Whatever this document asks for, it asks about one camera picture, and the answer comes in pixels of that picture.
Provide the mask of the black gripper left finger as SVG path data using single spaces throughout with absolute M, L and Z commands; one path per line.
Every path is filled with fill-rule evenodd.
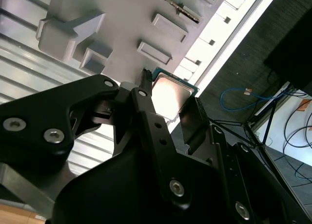
M 75 176 L 67 159 L 74 141 L 102 124 L 114 128 L 113 157 L 131 149 L 147 154 L 165 200 L 190 207 L 176 165 L 177 151 L 152 99 L 152 73 L 139 84 L 93 75 L 0 107 L 0 188 L 37 211 L 53 211 Z

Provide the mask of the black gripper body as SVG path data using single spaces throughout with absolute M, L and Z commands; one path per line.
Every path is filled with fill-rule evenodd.
M 121 153 L 72 180 L 53 208 L 55 224 L 232 224 L 220 179 L 209 165 L 178 154 L 190 207 L 181 210 L 165 200 L 147 154 Z

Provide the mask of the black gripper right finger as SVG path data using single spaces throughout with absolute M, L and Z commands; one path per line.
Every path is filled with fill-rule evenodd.
M 303 206 L 264 149 L 259 154 L 266 165 L 247 145 L 228 144 L 197 97 L 186 101 L 179 118 L 188 154 L 217 171 L 226 206 L 238 224 L 307 223 Z

